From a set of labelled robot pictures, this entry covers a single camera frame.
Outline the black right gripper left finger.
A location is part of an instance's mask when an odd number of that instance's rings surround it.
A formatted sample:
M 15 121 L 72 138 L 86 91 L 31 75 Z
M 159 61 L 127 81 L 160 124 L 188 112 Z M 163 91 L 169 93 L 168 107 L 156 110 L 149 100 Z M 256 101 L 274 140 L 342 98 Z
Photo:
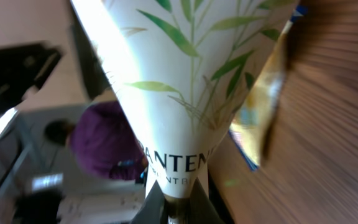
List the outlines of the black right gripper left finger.
M 157 182 L 153 184 L 143 206 L 130 224 L 168 224 L 165 196 Z

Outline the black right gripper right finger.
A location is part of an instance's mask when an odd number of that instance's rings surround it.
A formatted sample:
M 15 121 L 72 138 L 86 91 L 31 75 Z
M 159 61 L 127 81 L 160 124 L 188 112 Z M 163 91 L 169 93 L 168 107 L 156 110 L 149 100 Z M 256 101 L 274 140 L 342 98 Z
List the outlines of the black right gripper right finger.
M 224 224 L 198 179 L 189 197 L 187 220 L 188 224 Z

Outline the yellow snack bag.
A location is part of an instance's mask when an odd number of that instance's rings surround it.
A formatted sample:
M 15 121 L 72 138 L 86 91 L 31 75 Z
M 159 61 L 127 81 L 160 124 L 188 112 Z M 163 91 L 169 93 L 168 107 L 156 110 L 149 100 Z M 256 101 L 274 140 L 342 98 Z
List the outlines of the yellow snack bag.
M 246 100 L 237 111 L 228 132 L 252 171 L 261 166 L 267 133 L 273 123 L 286 78 L 287 34 L 293 23 L 307 12 L 307 7 L 298 5 L 283 30 L 271 28 L 261 32 L 274 41 L 275 46 Z

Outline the white tube gold cap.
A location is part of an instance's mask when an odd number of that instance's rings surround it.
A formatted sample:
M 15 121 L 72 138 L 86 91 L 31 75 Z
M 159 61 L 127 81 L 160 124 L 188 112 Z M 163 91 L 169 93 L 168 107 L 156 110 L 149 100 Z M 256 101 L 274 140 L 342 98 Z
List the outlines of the white tube gold cap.
M 229 131 L 296 1 L 72 0 L 165 196 L 169 223 Z

